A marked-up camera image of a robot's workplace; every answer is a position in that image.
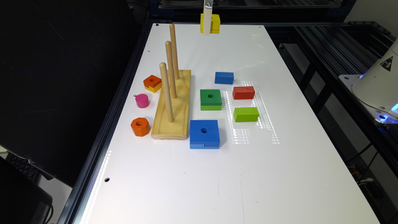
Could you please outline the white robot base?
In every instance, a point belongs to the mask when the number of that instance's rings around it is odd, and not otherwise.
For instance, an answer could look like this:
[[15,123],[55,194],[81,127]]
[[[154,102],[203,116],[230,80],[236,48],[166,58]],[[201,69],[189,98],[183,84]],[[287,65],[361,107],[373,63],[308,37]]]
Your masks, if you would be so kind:
[[376,123],[397,124],[397,42],[364,74],[339,79]]

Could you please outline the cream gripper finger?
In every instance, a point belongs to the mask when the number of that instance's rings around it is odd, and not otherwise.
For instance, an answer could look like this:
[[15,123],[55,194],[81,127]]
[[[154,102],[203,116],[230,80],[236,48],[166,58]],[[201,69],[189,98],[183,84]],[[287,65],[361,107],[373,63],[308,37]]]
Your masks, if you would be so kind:
[[210,35],[213,3],[214,3],[214,0],[204,0],[204,5],[203,5],[203,35]]

